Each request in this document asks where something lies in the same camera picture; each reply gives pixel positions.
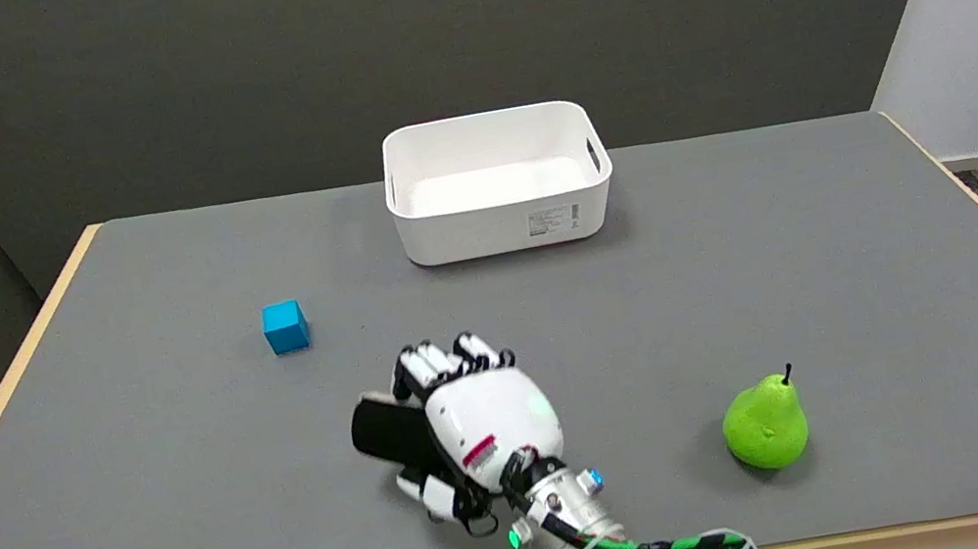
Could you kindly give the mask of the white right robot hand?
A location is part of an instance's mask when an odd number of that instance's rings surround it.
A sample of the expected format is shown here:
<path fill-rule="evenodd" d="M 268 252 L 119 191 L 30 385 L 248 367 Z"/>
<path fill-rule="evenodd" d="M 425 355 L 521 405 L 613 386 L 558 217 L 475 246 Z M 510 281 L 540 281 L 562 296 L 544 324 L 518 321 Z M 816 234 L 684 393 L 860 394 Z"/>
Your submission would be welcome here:
<path fill-rule="evenodd" d="M 492 502 L 510 487 L 514 453 L 526 470 L 563 452 L 556 409 L 516 362 L 512 349 L 469 331 L 450 350 L 426 340 L 398 354 L 394 398 L 422 415 L 429 460 L 403 460 L 395 481 L 432 520 L 469 528 L 493 519 Z"/>

